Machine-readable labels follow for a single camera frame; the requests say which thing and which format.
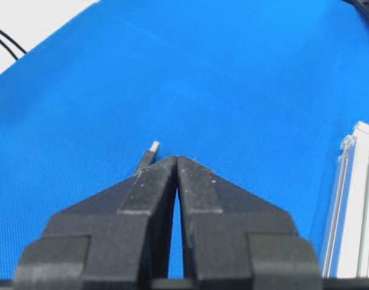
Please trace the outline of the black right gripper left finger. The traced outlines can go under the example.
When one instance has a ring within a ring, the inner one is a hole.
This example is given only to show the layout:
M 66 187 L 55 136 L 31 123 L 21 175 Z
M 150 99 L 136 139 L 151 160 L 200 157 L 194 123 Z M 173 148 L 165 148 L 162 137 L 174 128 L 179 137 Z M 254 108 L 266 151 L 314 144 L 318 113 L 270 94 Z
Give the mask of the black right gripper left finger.
M 16 289 L 140 289 L 165 278 L 177 185 L 170 156 L 56 214 L 24 250 Z

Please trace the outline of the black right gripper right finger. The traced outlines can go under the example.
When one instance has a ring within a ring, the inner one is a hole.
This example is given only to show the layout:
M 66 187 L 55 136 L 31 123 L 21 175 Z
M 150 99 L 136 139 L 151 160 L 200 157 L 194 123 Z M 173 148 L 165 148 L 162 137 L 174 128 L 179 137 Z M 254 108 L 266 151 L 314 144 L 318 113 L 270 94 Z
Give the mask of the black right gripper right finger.
M 197 289 L 321 289 L 312 244 L 283 209 L 178 158 L 185 275 Z

